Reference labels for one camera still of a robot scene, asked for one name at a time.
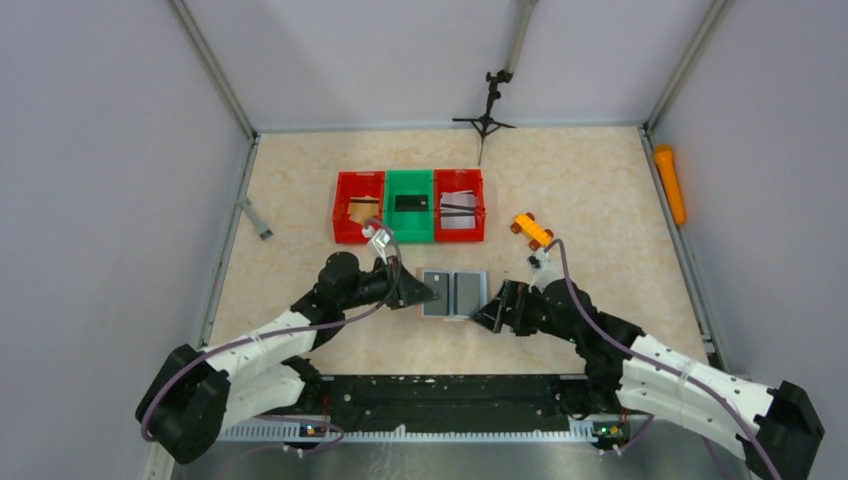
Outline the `dark grey card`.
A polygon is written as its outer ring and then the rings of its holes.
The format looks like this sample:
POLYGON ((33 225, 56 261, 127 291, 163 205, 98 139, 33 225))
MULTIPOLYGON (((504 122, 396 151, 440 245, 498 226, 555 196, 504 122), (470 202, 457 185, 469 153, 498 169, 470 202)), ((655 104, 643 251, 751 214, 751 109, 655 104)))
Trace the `dark grey card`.
POLYGON ((422 315, 433 318, 448 317, 451 307, 451 273, 444 270, 423 270, 422 281, 436 294, 435 299, 422 305, 422 315))

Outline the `gold card with stripe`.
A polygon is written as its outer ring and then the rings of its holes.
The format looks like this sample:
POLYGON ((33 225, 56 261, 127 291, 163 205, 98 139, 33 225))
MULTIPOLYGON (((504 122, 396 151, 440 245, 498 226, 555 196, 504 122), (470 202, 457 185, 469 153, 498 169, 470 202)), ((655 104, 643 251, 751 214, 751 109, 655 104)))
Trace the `gold card with stripe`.
POLYGON ((380 200, 374 197, 352 197, 348 203, 348 208, 352 204, 378 204, 380 209, 380 200))

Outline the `grey silver card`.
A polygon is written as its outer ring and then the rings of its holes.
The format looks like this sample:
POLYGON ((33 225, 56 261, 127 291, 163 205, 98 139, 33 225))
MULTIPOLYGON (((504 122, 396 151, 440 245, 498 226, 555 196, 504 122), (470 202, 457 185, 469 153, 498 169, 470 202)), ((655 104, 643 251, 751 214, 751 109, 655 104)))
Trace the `grey silver card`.
POLYGON ((439 205, 442 203, 476 207, 477 199, 472 191, 443 192, 440 194, 439 205))

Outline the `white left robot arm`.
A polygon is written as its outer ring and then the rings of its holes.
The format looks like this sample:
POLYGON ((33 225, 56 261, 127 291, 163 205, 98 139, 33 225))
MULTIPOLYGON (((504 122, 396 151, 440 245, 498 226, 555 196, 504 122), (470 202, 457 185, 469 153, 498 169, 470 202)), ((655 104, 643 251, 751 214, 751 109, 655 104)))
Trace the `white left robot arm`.
POLYGON ((136 408, 141 436, 188 464, 222 431, 251 417, 288 406, 308 413, 319 404, 321 388, 304 376, 303 356, 350 324, 346 311, 361 307, 369 316, 439 296, 396 255, 363 271, 354 254, 336 252, 311 289, 274 320, 219 346, 172 350, 136 408))

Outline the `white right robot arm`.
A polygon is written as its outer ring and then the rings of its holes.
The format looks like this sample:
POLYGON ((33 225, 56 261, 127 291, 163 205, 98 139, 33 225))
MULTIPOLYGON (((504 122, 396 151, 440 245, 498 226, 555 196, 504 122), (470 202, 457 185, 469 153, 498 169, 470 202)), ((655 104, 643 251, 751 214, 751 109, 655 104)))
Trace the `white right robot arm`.
POLYGON ((639 326, 597 309, 560 279, 539 289, 506 280, 471 321, 498 333, 544 333, 572 343, 585 362, 586 397, 600 412, 619 405, 672 422, 723 447, 762 479, 809 477, 824 437, 808 393, 771 387, 688 357, 639 326))

